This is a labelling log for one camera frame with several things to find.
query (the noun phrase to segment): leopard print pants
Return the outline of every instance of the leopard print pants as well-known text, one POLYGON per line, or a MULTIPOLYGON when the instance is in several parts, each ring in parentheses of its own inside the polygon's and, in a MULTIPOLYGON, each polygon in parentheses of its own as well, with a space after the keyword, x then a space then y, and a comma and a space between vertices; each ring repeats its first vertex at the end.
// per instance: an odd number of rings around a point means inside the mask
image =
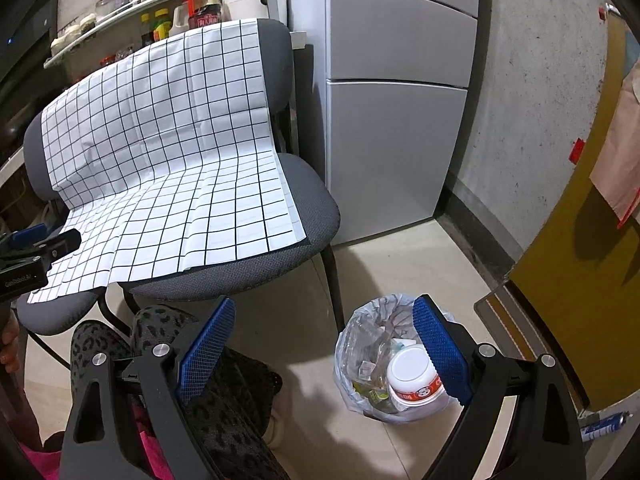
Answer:
MULTIPOLYGON (((113 359, 171 344, 196 318, 175 308, 150 306, 133 322, 131 344, 100 321, 83 321, 71 341, 71 386, 75 396, 85 368, 98 352, 113 359)), ((261 438, 282 380, 260 361, 223 350, 203 393, 185 408, 186 419, 205 451, 229 480, 289 480, 261 438)))

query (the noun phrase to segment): chair backrest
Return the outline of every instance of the chair backrest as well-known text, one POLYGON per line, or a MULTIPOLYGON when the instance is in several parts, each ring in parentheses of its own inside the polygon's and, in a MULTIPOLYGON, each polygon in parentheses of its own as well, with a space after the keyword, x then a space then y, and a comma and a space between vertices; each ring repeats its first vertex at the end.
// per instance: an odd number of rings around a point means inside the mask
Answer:
POLYGON ((56 200, 60 195, 51 187, 47 161, 42 144, 42 112, 37 114, 24 133, 22 144, 24 167, 34 192, 45 202, 56 200))
MULTIPOLYGON (((258 40, 269 112, 276 114, 289 103, 293 82, 293 52, 289 29, 276 20, 259 19, 258 40)), ((24 165, 34 192, 44 201, 60 198, 51 186, 42 142, 42 113, 24 134, 24 165)))
POLYGON ((293 51, 289 29, 276 20, 258 20, 260 56, 269 112, 276 114, 289 103, 293 85, 293 51))

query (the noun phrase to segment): trash can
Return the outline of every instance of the trash can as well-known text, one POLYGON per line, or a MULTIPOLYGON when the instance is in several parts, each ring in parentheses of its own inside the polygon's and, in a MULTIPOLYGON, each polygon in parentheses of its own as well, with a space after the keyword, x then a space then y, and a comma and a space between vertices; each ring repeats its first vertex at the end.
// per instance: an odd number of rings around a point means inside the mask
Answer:
MULTIPOLYGON (((391 294, 369 301, 338 337, 334 381, 352 412, 403 424, 457 402, 444 390, 414 328, 414 300, 391 294)), ((449 312, 441 312, 454 321, 449 312)))

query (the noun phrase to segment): chair seat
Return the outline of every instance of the chair seat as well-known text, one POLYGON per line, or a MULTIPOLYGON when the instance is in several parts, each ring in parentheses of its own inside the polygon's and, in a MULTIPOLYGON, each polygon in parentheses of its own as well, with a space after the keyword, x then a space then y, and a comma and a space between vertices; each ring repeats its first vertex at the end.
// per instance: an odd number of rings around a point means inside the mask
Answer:
POLYGON ((340 227, 338 206, 322 180, 304 160, 286 153, 278 157, 305 229, 304 240, 243 260, 195 267, 161 278, 120 283, 120 286, 131 294, 154 300, 209 300, 220 294, 235 294, 269 282, 327 247, 340 227))
POLYGON ((42 303, 27 303, 29 295, 23 294, 15 302, 15 308, 20 323, 27 330, 39 335, 56 335, 70 329, 86 316, 105 290, 100 286, 42 303))

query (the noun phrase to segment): tile floor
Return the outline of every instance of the tile floor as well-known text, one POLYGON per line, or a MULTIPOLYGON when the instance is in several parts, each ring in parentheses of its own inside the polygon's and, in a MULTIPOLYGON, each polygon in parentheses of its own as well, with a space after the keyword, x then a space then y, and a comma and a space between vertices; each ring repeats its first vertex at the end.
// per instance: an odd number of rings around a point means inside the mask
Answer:
MULTIPOLYGON (((371 298, 392 292, 428 292, 477 341, 492 341, 473 311, 488 287, 437 222, 341 246, 335 253, 347 319, 371 298)), ((286 387, 277 408, 286 418, 286 431, 279 451, 302 480, 422 478, 461 409, 449 405, 426 420, 392 426, 345 408, 332 378, 337 333, 321 260, 307 262, 234 299, 237 319, 229 345, 267 362, 283 375, 286 387)), ((123 320, 130 317, 117 286, 108 289, 108 302, 123 320)), ((203 306, 181 305, 195 314, 203 306)), ((90 317, 101 318, 97 307, 90 317)), ((45 339, 68 356, 71 333, 45 339)), ((62 430, 70 409, 68 371, 31 341, 25 370, 26 391, 41 434, 46 437, 62 430)), ((511 399, 503 404, 475 478, 490 476, 513 405, 511 399)))

